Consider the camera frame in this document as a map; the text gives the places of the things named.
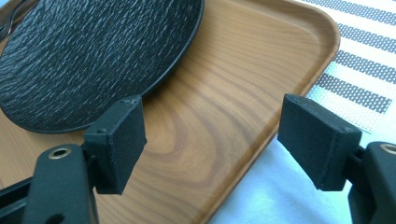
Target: wood grain surface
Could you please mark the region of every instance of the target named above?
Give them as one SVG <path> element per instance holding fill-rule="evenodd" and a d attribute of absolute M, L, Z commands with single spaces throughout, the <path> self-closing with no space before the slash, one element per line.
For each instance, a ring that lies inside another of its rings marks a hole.
<path fill-rule="evenodd" d="M 124 194 L 96 196 L 101 222 L 208 221 L 276 134 L 284 93 L 305 94 L 339 39 L 327 15 L 299 3 L 205 1 L 191 48 L 145 99 L 148 144 Z M 42 151 L 82 142 L 1 114 L 0 188 L 30 176 Z"/>

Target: striped cloth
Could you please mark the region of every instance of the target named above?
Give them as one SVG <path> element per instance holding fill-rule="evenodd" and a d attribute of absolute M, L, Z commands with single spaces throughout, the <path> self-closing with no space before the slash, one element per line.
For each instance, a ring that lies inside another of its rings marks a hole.
<path fill-rule="evenodd" d="M 396 1 L 298 1 L 329 14 L 341 33 L 337 56 L 306 97 L 374 132 L 396 100 Z"/>

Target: gray stripe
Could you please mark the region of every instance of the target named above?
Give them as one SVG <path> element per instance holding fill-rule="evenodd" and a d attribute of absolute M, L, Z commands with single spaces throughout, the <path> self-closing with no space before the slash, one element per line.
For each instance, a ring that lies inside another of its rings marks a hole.
<path fill-rule="evenodd" d="M 355 16 L 363 17 L 372 21 L 380 21 L 390 25 L 396 25 L 396 15 L 380 9 L 361 6 L 341 0 L 303 0 L 315 5 L 328 7 Z"/>
<path fill-rule="evenodd" d="M 396 84 L 395 68 L 385 66 L 384 64 L 375 63 L 343 50 L 338 51 L 334 61 L 366 75 Z"/>
<path fill-rule="evenodd" d="M 351 39 L 377 49 L 382 49 L 390 53 L 396 53 L 396 39 L 376 35 L 341 23 L 338 23 L 338 28 L 340 29 L 341 36 L 344 38 Z"/>
<path fill-rule="evenodd" d="M 392 102 L 389 98 L 359 88 L 328 74 L 323 74 L 316 84 L 327 91 L 331 91 L 380 114 L 385 113 Z"/>

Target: textured black plate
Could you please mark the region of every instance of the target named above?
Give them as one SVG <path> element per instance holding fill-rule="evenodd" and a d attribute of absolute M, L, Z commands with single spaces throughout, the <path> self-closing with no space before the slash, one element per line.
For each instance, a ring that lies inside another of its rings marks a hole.
<path fill-rule="evenodd" d="M 203 10 L 204 0 L 41 0 L 3 51 L 0 106 L 33 132 L 86 128 L 170 73 Z"/>

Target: wooden tray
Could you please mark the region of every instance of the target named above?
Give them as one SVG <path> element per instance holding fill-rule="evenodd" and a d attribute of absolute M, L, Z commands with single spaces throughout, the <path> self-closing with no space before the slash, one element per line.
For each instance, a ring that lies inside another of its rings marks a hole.
<path fill-rule="evenodd" d="M 101 222 L 208 221 L 275 135 L 284 93 L 305 94 L 339 39 L 327 15 L 299 3 L 207 0 L 190 50 L 145 100 L 148 144 L 124 194 L 96 197 Z M 3 114 L 0 134 L 0 187 L 30 176 L 49 147 L 83 141 Z"/>

